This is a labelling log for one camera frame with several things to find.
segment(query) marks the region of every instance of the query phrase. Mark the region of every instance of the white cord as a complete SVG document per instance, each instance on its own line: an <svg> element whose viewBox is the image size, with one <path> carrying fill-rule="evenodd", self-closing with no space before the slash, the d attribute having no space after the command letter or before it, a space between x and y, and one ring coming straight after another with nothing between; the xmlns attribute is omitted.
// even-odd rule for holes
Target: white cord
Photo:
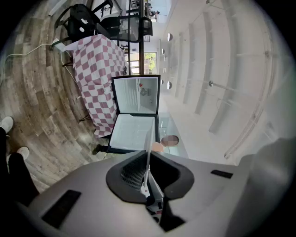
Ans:
<svg viewBox="0 0 296 237"><path fill-rule="evenodd" d="M73 81L76 83L76 85L78 86L77 82L75 81L74 77L72 76L72 74L70 73L71 77L73 78Z"/></svg>
<svg viewBox="0 0 296 237"><path fill-rule="evenodd" d="M3 82L3 75L4 75L4 72L5 72L5 63L7 61L7 59L11 56L27 56L28 54L30 54L31 52L35 51L36 49L38 49L39 47L43 46L43 45L52 45L52 44L41 44L39 45L37 48L31 50L29 53L26 53L26 54L10 54L6 57L5 61L4 61L4 65L3 65L3 69L2 69L2 74L1 74L1 81L0 81L0 87L2 85L2 82Z"/></svg>

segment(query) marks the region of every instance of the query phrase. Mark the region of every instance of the ceiling light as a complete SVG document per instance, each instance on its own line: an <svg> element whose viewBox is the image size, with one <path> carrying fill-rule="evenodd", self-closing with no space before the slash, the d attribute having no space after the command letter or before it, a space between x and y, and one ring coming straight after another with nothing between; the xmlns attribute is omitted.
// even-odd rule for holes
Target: ceiling light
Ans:
<svg viewBox="0 0 296 237"><path fill-rule="evenodd" d="M171 89L173 87L173 84L171 83L171 82L167 82L167 89L169 90L169 89Z"/></svg>
<svg viewBox="0 0 296 237"><path fill-rule="evenodd" d="M173 35L171 33L168 33L167 35L167 40L171 41L173 39Z"/></svg>

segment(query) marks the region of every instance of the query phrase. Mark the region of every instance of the table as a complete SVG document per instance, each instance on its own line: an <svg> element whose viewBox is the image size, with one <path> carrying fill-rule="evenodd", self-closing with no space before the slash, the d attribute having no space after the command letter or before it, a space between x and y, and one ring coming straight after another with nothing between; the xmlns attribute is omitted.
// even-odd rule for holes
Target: table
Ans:
<svg viewBox="0 0 296 237"><path fill-rule="evenodd" d="M86 37L65 47L73 52L75 80L97 138L108 136L117 115L111 78L123 75L124 51L103 35Z"/></svg>

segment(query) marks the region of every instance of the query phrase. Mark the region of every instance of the mini fridge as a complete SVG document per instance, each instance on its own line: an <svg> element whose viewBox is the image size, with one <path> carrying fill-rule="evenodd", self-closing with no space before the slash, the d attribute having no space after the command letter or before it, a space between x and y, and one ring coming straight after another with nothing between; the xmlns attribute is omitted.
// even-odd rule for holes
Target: mini fridge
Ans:
<svg viewBox="0 0 296 237"><path fill-rule="evenodd" d="M112 89L117 119L107 151L124 154L145 150L151 134L152 142L159 142L160 75L113 77Z"/></svg>

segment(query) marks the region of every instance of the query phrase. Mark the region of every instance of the checkered tablecloth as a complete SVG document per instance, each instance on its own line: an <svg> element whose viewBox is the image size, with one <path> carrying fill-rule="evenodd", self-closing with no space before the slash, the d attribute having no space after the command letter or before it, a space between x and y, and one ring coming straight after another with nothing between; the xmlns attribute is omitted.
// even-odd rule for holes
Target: checkered tablecloth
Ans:
<svg viewBox="0 0 296 237"><path fill-rule="evenodd" d="M122 75L128 66L123 50L103 35L86 37L65 50L73 52L75 80L96 126L95 136L110 135L116 120L111 78Z"/></svg>

